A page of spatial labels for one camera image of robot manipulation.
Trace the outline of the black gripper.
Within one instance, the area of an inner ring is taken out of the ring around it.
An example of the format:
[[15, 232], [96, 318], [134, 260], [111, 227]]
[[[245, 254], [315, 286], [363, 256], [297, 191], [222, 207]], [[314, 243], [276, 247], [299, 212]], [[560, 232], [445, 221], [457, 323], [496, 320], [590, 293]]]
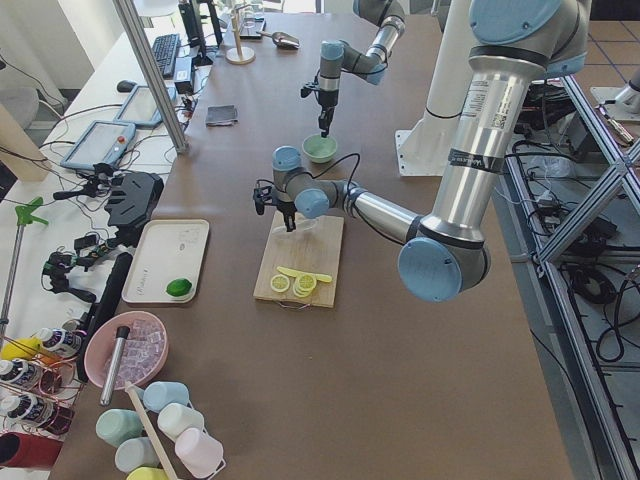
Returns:
[[278, 200], [277, 210], [282, 213], [284, 227], [287, 232], [293, 232], [296, 230], [295, 213], [296, 207], [293, 202]]
[[321, 136], [326, 138], [330, 133], [330, 127], [333, 120], [333, 109], [337, 106], [337, 91], [320, 90], [319, 104], [321, 105], [322, 110], [318, 117], [318, 125]]

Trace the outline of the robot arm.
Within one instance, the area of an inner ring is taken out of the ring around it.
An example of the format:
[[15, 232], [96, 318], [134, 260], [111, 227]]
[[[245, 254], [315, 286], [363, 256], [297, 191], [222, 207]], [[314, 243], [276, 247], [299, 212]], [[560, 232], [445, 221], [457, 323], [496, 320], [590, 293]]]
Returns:
[[319, 70], [309, 87], [315, 91], [321, 107], [318, 126], [323, 138], [329, 136], [338, 105], [341, 74], [350, 73], [378, 85], [388, 66], [394, 44], [405, 32], [405, 12], [398, 1], [354, 1], [353, 12], [377, 26], [378, 31], [364, 53], [343, 40], [322, 42]]
[[453, 4], [445, 31], [465, 41], [441, 44], [438, 61], [454, 83], [458, 121], [432, 211], [421, 216], [351, 180], [323, 180], [301, 164], [292, 146], [272, 157], [273, 181], [256, 186], [258, 210], [272, 205], [288, 230], [295, 216], [332, 208], [359, 216], [401, 245], [398, 271], [416, 297], [441, 302], [479, 284], [490, 268], [481, 222], [502, 171], [530, 84], [583, 67], [587, 1], [472, 1]]

